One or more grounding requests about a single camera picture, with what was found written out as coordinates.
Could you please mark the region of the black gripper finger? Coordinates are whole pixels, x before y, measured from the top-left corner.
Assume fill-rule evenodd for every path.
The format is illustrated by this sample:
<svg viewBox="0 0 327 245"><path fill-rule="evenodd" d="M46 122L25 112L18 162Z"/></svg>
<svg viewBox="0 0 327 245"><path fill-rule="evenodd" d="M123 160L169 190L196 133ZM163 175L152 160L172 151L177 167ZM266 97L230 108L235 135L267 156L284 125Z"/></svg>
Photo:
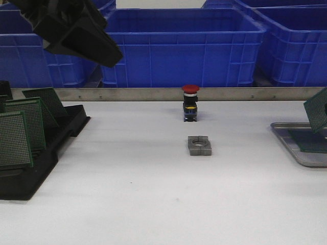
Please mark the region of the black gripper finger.
<svg viewBox="0 0 327 245"><path fill-rule="evenodd" d="M115 66L123 57L117 44L105 33L107 21L92 1L88 1L86 13L77 28L86 32L78 41L83 48L44 48L52 54L81 57L107 67Z"/></svg>

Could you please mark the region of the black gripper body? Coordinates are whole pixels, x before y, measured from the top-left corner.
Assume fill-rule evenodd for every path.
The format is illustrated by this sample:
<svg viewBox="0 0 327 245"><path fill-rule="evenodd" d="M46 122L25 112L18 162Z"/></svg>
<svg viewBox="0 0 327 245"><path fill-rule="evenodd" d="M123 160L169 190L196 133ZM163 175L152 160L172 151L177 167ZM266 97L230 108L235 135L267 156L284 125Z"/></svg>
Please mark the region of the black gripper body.
<svg viewBox="0 0 327 245"><path fill-rule="evenodd" d="M86 32L77 23L86 13L88 1L9 1L43 39L44 48L83 48L78 39Z"/></svg>

